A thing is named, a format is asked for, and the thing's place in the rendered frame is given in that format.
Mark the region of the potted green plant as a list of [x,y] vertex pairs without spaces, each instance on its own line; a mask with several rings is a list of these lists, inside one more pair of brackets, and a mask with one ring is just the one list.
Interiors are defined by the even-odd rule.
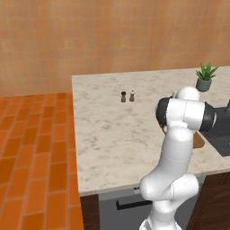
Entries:
[[198,91],[204,93],[207,92],[211,86],[212,78],[215,76],[217,71],[217,66],[212,67],[211,63],[204,66],[203,63],[200,64],[200,70],[196,71],[198,80],[196,82],[196,88]]

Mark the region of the grey dishwasher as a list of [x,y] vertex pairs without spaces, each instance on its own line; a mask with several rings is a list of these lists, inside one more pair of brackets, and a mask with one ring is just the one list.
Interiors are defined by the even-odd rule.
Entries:
[[[198,177],[199,191],[205,178]],[[176,211],[175,220],[182,230],[186,230],[198,196],[199,193],[185,201]],[[137,187],[99,194],[100,230],[138,230],[151,207],[152,203],[142,198]]]

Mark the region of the dark wooden cupboard panel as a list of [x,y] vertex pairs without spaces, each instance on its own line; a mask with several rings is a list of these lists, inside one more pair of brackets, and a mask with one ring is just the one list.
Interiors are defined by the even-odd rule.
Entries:
[[84,230],[100,230],[99,198],[98,195],[80,198],[83,214]]

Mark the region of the brown wooden cutting board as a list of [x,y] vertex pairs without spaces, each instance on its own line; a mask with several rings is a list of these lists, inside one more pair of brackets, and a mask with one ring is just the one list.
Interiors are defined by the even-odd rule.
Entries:
[[[158,122],[158,124],[159,124],[160,128],[162,129],[163,133],[165,134],[166,133],[166,127],[161,125],[159,122]],[[204,145],[205,145],[205,141],[203,140],[203,138],[201,137],[199,132],[195,131],[193,134],[193,148],[194,149],[202,148]]]

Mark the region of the dark wooden cupboard door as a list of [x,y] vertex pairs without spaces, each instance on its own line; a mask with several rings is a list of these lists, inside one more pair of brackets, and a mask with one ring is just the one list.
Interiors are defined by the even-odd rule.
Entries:
[[186,230],[230,230],[230,172],[206,177]]

